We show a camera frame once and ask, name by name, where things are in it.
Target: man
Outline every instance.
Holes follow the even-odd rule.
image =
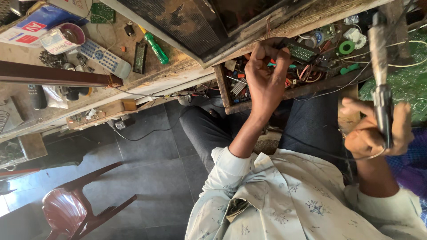
[[[258,43],[246,65],[252,111],[234,139],[220,119],[185,108],[182,126],[210,172],[185,239],[427,239],[419,198],[399,188],[384,159],[413,140],[408,103],[395,106],[394,147],[384,151],[372,107],[342,100],[341,111],[366,115],[345,140],[359,185],[345,187],[336,167],[343,161],[336,93],[295,101],[276,153],[252,153],[285,89],[291,61],[288,49],[272,47],[279,41]]]

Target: green screwdriver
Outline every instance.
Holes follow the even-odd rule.
[[[139,28],[141,28],[142,32],[144,33],[144,39],[150,44],[151,49],[153,49],[154,53],[156,54],[157,58],[162,64],[166,64],[169,62],[169,58],[167,58],[166,54],[164,54],[163,50],[160,48],[160,46],[154,41],[153,35],[151,33],[147,32],[145,28],[143,28],[141,25],[138,25]]]

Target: black remote control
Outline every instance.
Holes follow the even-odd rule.
[[[28,85],[28,93],[31,99],[32,107],[35,110],[44,109],[47,107],[46,96],[41,85]]]

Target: screwdriver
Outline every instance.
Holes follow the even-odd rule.
[[[393,96],[390,85],[387,84],[387,49],[386,49],[385,19],[377,12],[368,31],[369,49],[371,51],[372,69],[377,87],[372,92],[378,130],[384,138],[384,149],[393,147]]]
[[[166,54],[164,54],[160,46],[154,41],[153,35],[147,32],[147,30],[145,30],[145,28],[143,28],[141,25],[138,25],[138,26],[139,28],[141,28],[141,31],[144,33],[144,39],[150,44],[151,49],[153,49],[154,53],[157,56],[157,59],[159,59],[159,61],[162,64],[168,63],[169,58],[167,58]]]

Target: green screwdriver handle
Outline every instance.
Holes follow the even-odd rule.
[[[147,32],[144,34],[144,39],[150,44],[151,49],[153,49],[154,53],[162,64],[169,62],[169,58],[167,58],[166,54],[164,54],[160,46],[154,41],[153,35],[151,35],[151,33]]]

